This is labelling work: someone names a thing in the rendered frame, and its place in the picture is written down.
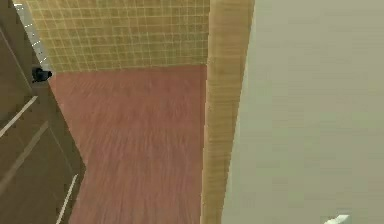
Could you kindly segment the dark brown room door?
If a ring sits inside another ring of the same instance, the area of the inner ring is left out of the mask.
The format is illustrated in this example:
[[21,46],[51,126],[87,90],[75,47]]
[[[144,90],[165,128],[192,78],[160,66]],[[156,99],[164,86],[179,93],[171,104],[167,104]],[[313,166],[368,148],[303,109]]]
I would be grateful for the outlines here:
[[28,8],[0,0],[0,224],[69,224],[85,165],[53,78]]

